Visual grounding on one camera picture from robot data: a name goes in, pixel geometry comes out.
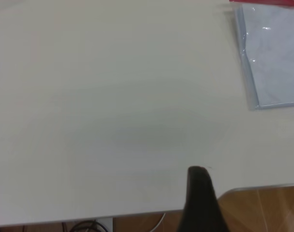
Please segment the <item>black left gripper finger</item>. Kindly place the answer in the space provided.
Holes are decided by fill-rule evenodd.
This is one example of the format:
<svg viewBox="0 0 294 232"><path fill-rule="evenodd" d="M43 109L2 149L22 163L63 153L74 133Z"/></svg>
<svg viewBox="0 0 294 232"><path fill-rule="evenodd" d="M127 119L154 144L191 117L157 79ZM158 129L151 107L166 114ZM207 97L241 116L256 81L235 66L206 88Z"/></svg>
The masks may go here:
<svg viewBox="0 0 294 232"><path fill-rule="evenodd" d="M191 166L179 232L228 232L208 171Z"/></svg>

